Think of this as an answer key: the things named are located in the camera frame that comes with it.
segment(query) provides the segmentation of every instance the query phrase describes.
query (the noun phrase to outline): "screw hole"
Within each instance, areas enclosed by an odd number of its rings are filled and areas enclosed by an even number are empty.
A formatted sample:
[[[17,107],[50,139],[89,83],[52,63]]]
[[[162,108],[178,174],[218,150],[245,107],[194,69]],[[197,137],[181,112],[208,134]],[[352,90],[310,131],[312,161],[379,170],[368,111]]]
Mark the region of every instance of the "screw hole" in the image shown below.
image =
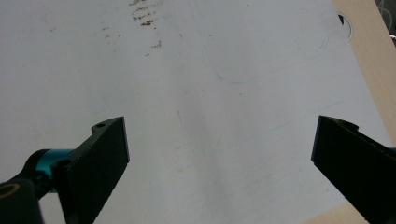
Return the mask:
[[[2,187],[0,187],[0,199],[6,198],[9,195],[14,194],[15,192],[18,191],[18,189],[20,188],[19,184],[6,184]]]

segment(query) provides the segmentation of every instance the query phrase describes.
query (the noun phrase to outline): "teal metal part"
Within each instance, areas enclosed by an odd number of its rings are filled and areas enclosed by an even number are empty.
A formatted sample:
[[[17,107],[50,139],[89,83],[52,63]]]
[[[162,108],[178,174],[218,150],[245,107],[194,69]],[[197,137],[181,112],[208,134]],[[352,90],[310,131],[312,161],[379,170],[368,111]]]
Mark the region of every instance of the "teal metal part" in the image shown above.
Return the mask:
[[[66,157],[72,152],[73,149],[51,149],[48,150],[44,155],[40,158],[40,161],[35,168],[37,171],[44,171],[49,179],[52,179],[52,171],[50,166],[56,161]]]

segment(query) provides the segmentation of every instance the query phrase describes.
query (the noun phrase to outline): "scratch mark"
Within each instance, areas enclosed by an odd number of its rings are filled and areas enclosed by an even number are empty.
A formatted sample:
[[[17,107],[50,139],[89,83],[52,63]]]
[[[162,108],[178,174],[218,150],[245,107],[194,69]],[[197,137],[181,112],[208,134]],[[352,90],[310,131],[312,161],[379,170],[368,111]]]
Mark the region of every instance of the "scratch mark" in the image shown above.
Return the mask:
[[[332,103],[332,104],[329,104],[329,105],[325,105],[325,106],[323,106],[322,108],[320,108],[320,109],[318,109],[318,110],[315,110],[315,111],[312,111],[312,112],[310,112],[310,113],[304,114],[304,115],[300,116],[299,118],[296,118],[296,119],[293,119],[293,120],[289,120],[289,121],[284,122],[284,123],[282,123],[282,124],[280,124],[280,125],[278,125],[278,126],[275,126],[275,127],[273,127],[273,128],[270,128],[269,130],[263,130],[261,133],[258,133],[258,134],[256,134],[256,135],[250,136],[250,137],[248,137],[248,138],[246,138],[246,139],[243,139],[243,140],[241,140],[241,141],[239,141],[239,142],[237,142],[237,143],[235,143],[235,144],[231,144],[231,145],[230,145],[229,147],[227,147],[227,148],[237,147],[237,146],[239,146],[239,145],[241,145],[241,144],[243,144],[243,143],[246,143],[246,142],[248,142],[248,141],[250,141],[250,140],[253,140],[253,139],[256,139],[256,138],[259,138],[259,137],[261,138],[261,137],[267,135],[268,133],[272,133],[272,132],[274,132],[274,131],[283,129],[283,128],[287,127],[287,126],[290,126],[291,124],[293,124],[293,123],[295,123],[295,122],[298,122],[298,121],[300,121],[300,120],[302,120],[302,119],[306,119],[306,117],[308,117],[308,116],[316,115],[316,114],[320,113],[320,112],[323,111],[323,110],[327,110],[327,109],[329,109],[329,108],[331,108],[331,107],[333,107],[333,106],[335,106],[335,105],[339,105],[339,104],[341,104],[341,103],[342,103],[342,101],[338,101],[338,102],[336,102],[336,103]],[[227,149],[227,148],[219,148],[219,149],[217,149],[217,150],[211,151],[211,152],[210,152],[210,155],[215,154],[215,153],[218,153],[218,152],[220,152],[220,151],[222,151],[222,150],[224,150],[224,149]]]

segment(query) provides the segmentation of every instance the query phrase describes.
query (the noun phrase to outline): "wooden edge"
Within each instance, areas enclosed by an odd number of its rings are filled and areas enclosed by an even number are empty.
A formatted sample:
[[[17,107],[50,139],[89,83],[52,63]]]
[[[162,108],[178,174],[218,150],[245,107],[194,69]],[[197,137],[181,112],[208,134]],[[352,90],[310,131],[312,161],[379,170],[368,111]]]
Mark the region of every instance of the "wooden edge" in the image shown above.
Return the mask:
[[[352,23],[351,47],[373,95],[376,107],[396,145],[396,50],[374,0],[332,0],[337,11]],[[350,204],[313,217],[304,224],[366,224]]]

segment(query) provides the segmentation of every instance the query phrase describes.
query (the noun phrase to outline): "white surface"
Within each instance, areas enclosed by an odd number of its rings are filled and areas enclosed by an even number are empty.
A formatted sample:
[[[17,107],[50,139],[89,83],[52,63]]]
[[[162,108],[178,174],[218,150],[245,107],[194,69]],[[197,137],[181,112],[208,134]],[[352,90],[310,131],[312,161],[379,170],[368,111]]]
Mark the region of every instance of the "white surface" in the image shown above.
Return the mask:
[[[132,161],[95,223],[324,212],[344,199],[310,161],[318,115],[390,145],[329,0],[0,3],[0,180],[124,116]],[[56,195],[41,210],[64,222]]]

